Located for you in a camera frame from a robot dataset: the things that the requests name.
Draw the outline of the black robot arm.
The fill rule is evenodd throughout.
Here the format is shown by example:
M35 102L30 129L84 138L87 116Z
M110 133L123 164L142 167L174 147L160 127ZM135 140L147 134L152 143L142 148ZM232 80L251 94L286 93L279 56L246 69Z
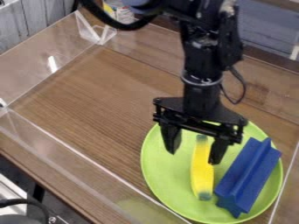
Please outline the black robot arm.
M236 0L123 0L136 14L170 14L179 23L183 49L183 96L154 99L167 151L175 153L182 131L214 138L208 162L219 164L227 148L242 142L248 120L222 103L226 72L238 74L243 44Z

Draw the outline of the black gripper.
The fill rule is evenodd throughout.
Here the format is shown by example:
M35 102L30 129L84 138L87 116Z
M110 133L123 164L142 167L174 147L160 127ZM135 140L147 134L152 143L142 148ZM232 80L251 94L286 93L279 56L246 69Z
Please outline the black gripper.
M182 144L183 130L214 138L210 163L218 165L230 144L239 144L248 120L220 101L223 77L183 78L182 97L154 99L154 120L160 126L164 148L175 154Z

